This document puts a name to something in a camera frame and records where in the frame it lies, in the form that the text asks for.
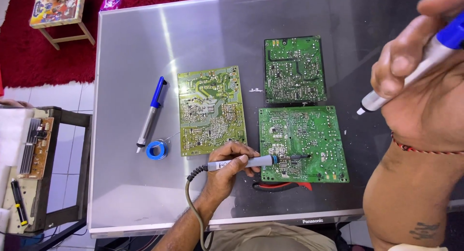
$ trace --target pliers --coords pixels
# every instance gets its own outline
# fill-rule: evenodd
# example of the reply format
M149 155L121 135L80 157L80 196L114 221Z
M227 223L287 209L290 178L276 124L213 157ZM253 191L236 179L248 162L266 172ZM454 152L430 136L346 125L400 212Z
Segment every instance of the pliers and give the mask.
M309 182L277 182L277 183L263 183L257 182L253 184L253 188L263 192L281 192L292 189L294 187L304 186L309 190L313 190Z

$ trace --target green circuit board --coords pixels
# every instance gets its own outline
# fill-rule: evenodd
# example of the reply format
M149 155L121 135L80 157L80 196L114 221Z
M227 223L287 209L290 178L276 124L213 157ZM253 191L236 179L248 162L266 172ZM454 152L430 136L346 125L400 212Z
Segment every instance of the green circuit board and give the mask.
M266 102L327 100L320 36L265 40L264 60Z
M262 181L349 182L333 106L259 109L259 141L261 155L311 155L262 167Z
M177 75L181 156L211 153L229 141L247 143L239 67Z

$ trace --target red string bracelet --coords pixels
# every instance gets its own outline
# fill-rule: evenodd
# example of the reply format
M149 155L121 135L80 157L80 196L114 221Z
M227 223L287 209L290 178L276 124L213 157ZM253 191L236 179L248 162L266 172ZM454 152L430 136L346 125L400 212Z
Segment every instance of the red string bracelet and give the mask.
M393 142L398 145L402 150L404 151L414 151L414 152L420 152L420 153L432 153L432 154L448 154L448 155L458 155L458 154L464 154L464 151L455 151L455 152L446 152L446 151L426 151L426 150L420 150L420 149L415 149L411 146L408 145L403 145L401 143L398 143L395 138L393 137L393 131L391 132L391 138L393 139Z

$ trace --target soldering iron cord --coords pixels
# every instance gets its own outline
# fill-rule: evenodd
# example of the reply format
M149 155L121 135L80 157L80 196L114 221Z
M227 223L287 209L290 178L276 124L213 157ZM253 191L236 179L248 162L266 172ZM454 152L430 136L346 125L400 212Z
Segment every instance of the soldering iron cord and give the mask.
M200 214L198 213L197 209L194 207L194 204L192 203L192 199L190 198L190 194L189 194L189 186L190 186L190 181L187 180L187 183L185 184L185 197L187 198L187 202L188 202L188 205L190 207L190 209L194 212L195 216L198 218L198 222L200 223L200 244L201 244L201 248L203 249L203 251L209 251L209 249L211 248L211 244L212 244L212 238L214 236L214 232L211 233L211 238L209 240L209 245L208 245L208 248L205 247L205 240L204 240L204 225L203 225L203 220L201 219L201 216Z

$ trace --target person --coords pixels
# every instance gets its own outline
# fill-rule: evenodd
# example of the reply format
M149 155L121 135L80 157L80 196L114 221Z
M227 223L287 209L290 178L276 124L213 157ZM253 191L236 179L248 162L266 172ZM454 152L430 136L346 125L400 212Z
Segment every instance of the person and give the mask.
M382 108L394 139L418 150L464 151L464 51L403 89L421 61L423 47L452 17L464 0L421 0L415 18L395 40L387 43L372 66L371 84L382 97L395 97ZM194 202L203 224L229 196L235 174L252 176L259 168L245 168L259 153L241 143L212 152L209 161L234 158L223 169L208 172L206 185ZM455 184L464 175L464 155L404 151L392 142L374 170L364 193L363 208L372 244L379 251L438 250L444 241L446 208ZM187 210L153 251L193 250L200 224ZM245 230L217 231L211 250L336 250L330 239L310 230L266 225Z

